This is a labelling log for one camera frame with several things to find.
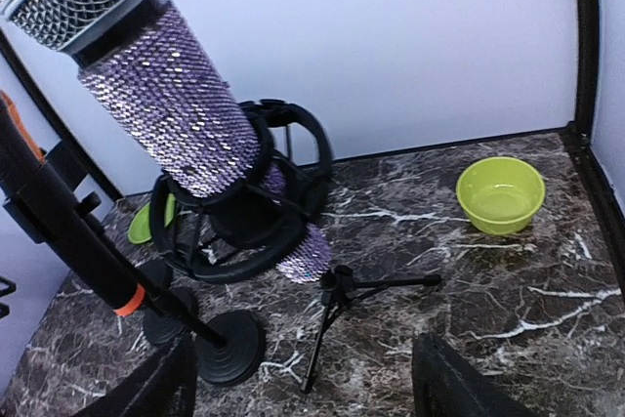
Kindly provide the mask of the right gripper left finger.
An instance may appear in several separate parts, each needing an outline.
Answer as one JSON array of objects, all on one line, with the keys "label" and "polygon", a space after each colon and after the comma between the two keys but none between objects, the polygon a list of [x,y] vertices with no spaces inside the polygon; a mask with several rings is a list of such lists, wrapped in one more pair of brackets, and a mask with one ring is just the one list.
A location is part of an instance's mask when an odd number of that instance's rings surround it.
[{"label": "right gripper left finger", "polygon": [[117,387],[76,417],[191,417],[195,409],[197,365],[191,336],[158,349]]}]

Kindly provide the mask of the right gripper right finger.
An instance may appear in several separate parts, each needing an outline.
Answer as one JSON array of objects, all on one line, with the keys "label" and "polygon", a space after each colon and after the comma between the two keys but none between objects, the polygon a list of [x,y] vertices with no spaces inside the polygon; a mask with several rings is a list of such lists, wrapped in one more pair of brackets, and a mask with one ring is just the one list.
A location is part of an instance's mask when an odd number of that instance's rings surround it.
[{"label": "right gripper right finger", "polygon": [[438,335],[413,340],[411,378],[417,416],[528,417],[526,406],[499,390]]}]

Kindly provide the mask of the black tripod shock-mount stand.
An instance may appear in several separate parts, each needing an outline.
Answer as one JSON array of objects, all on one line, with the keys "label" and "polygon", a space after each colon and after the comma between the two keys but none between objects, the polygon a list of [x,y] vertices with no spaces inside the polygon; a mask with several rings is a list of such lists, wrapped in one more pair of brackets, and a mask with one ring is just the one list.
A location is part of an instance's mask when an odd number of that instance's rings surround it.
[{"label": "black tripod shock-mount stand", "polygon": [[[260,142],[250,175],[222,193],[197,198],[162,174],[150,201],[150,235],[167,264],[195,280],[229,284],[281,268],[293,280],[319,283],[323,316],[301,384],[308,394],[324,333],[352,304],[393,287],[438,286],[441,278],[358,281],[347,266],[331,268],[329,250],[310,228],[325,206],[332,178],[332,150],[322,126],[304,108],[281,100],[240,106]],[[272,130],[288,131],[293,124],[316,143],[311,169],[275,146]]]}]

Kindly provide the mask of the black microphone orange base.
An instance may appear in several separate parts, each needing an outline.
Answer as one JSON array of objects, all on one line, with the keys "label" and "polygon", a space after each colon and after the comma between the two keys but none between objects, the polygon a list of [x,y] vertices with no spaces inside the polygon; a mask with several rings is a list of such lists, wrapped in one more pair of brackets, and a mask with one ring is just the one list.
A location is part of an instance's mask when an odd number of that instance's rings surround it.
[{"label": "black microphone orange base", "polygon": [[92,230],[50,163],[35,157],[2,102],[1,189],[21,228],[35,242],[48,244],[116,314],[127,316],[142,305],[146,290]]}]

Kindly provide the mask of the purple glitter microphone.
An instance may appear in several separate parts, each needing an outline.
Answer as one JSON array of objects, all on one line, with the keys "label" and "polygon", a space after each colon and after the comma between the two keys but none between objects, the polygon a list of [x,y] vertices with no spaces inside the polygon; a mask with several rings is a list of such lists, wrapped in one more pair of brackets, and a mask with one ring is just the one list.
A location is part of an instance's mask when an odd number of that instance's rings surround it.
[{"label": "purple glitter microphone", "polygon": [[[1,0],[1,16],[72,57],[83,87],[192,196],[250,175],[257,133],[172,2]],[[315,165],[316,143],[302,126],[271,135],[296,165]]]}]

